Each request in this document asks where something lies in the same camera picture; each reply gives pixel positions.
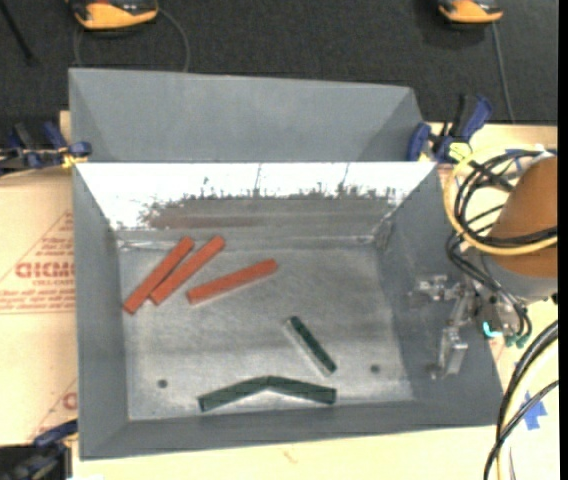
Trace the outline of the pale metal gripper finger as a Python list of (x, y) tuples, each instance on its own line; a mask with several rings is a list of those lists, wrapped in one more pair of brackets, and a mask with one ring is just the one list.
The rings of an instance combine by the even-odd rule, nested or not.
[(409, 308), (423, 309), (458, 300), (464, 294), (460, 282), (450, 282), (446, 274), (418, 277), (409, 291)]
[(463, 328), (463, 325), (447, 325), (442, 329), (436, 358), (428, 368), (433, 381), (460, 374), (469, 349), (468, 342), (463, 338)]

